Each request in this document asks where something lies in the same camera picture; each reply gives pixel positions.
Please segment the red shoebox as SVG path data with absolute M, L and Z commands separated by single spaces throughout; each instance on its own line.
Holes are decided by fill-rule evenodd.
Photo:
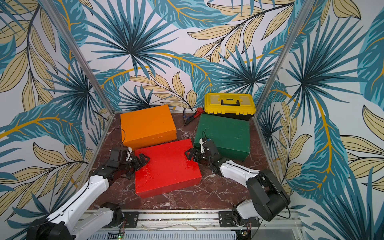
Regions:
M 192 141 L 187 139 L 136 150 L 137 157 L 144 154 L 150 158 L 135 173 L 136 194 L 145 199 L 200 184 L 198 163 L 185 156 L 192 147 Z

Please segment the green shoebox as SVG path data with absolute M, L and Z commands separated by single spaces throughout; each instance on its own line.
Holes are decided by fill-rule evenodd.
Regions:
M 214 141 L 223 157 L 243 162 L 251 153 L 248 121 L 202 114 L 193 143 L 196 149 L 201 148 L 203 137 Z

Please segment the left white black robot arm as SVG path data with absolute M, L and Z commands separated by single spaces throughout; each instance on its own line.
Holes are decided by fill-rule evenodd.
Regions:
M 105 203 L 84 220 L 80 218 L 117 179 L 131 177 L 149 162 L 148 156 L 135 156 L 127 148 L 112 149 L 109 159 L 93 171 L 79 192 L 46 218 L 30 224 L 27 239 L 86 240 L 103 227 L 121 232 L 130 220 L 137 219 L 137 212 L 124 214 L 118 204 Z

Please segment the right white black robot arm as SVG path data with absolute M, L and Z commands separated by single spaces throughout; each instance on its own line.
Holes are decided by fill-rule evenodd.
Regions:
M 281 182 L 269 169 L 253 170 L 221 156 L 214 141 L 200 139 L 200 149 L 191 148 L 185 152 L 189 161 L 206 162 L 212 172 L 220 177 L 231 179 L 246 187 L 251 199 L 236 205 L 229 215 L 220 218 L 229 223 L 225 227 L 243 227 L 251 219 L 272 221 L 284 209 L 288 208 L 291 200 Z

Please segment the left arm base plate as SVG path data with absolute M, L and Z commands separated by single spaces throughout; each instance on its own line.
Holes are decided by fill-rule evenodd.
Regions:
M 120 228 L 136 228 L 139 218 L 139 212 L 114 212 L 112 221 L 105 227 Z

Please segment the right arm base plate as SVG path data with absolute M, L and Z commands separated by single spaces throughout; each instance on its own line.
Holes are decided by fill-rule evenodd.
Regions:
M 258 217 L 252 217 L 245 220 L 235 211 L 219 211 L 218 215 L 221 228 L 253 228 L 260 226 L 260 219 Z

